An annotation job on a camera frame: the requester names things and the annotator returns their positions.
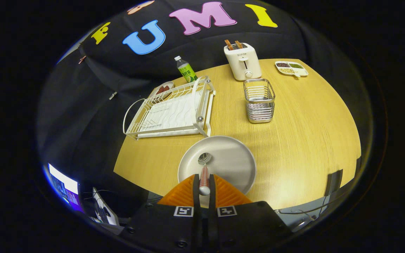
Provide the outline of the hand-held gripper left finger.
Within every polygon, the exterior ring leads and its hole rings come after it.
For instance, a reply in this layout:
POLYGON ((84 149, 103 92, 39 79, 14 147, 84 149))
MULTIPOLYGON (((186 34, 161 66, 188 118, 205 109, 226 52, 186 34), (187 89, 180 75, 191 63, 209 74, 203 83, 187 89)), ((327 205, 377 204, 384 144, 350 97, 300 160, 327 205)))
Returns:
POLYGON ((120 237, 142 253, 201 252, 199 176, 181 182, 191 205, 144 204, 128 221, 120 237))

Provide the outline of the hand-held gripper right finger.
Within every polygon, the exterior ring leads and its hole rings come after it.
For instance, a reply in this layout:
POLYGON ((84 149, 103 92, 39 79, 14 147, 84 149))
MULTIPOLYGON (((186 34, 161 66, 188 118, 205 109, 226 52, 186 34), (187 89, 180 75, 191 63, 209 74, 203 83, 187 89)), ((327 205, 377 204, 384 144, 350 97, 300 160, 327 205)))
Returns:
POLYGON ((293 235, 267 202, 218 206, 214 174, 209 185, 209 253, 275 253, 293 235))

